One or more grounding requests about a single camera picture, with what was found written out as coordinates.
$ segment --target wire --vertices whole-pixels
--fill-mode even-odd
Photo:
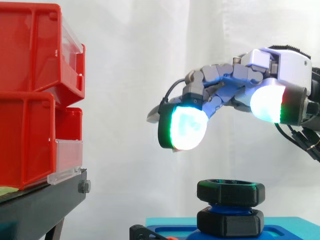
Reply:
[[[279,133],[281,133],[282,136],[284,136],[284,137],[285,137],[287,140],[289,140],[291,143],[293,143],[294,145],[296,145],[297,147],[299,147],[300,149],[302,149],[301,146],[300,146],[295,140],[293,140],[291,137],[289,137],[289,136],[282,130],[282,128],[279,126],[278,123],[275,123],[274,125],[275,125],[276,129],[279,131]]]
[[[162,101],[161,101],[161,103],[160,103],[159,106],[162,106],[164,103],[167,103],[168,100],[169,100],[169,95],[170,95],[170,93],[172,92],[172,90],[173,90],[178,84],[180,84],[180,83],[182,83],[182,82],[184,82],[184,81],[185,81],[185,79],[182,78],[182,79],[179,79],[178,81],[176,81],[174,84],[172,84],[172,86],[171,86],[171,87],[169,88],[169,90],[166,92],[164,98],[162,98]]]
[[[290,131],[291,132],[294,132],[295,130],[292,128],[292,126],[290,126],[290,125],[287,125],[288,126],[288,128],[290,129]]]

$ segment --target white backdrop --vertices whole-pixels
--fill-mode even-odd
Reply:
[[[86,45],[86,97],[76,105],[92,182],[61,239],[126,240],[147,217],[196,216],[206,206],[197,182],[209,178],[263,183],[265,216],[320,224],[320,164],[272,124],[223,107],[196,149],[172,153],[146,122],[173,81],[253,48],[291,44],[320,66],[318,0],[56,2]]]

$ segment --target robotic hand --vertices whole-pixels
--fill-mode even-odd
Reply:
[[[182,95],[169,101],[182,82]],[[234,57],[232,64],[192,70],[170,87],[147,121],[158,122],[161,147],[189,150],[201,142],[209,118],[222,106],[275,123],[286,139],[320,162],[320,68],[312,67],[311,57],[299,49],[254,49]],[[279,124],[287,125],[292,136]],[[302,131],[291,126],[301,126]]]

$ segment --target orange object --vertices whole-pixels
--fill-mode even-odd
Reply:
[[[57,106],[85,97],[85,47],[60,6],[0,2],[0,91],[50,92]]]
[[[48,92],[0,92],[0,112],[0,164],[4,169],[0,187],[24,189],[55,173],[57,160],[62,166],[59,171],[82,165],[82,155],[64,158],[66,151],[57,159],[56,141],[56,136],[81,140],[81,109],[55,109],[54,97]]]
[[[80,174],[85,46],[60,6],[0,2],[0,187]]]

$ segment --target blue table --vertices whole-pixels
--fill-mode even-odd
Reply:
[[[147,218],[146,220],[147,227],[168,226],[168,225],[170,226],[184,225],[184,226],[190,226],[191,227],[190,229],[194,229],[197,225],[197,219],[195,217],[183,217],[183,218],[155,217],[155,218]],[[320,240],[320,226],[299,217],[265,217],[264,225],[280,226],[303,240]],[[182,237],[181,239],[184,239],[191,232],[190,231],[183,231],[183,232],[163,231],[158,233],[164,237],[172,236],[177,238]]]

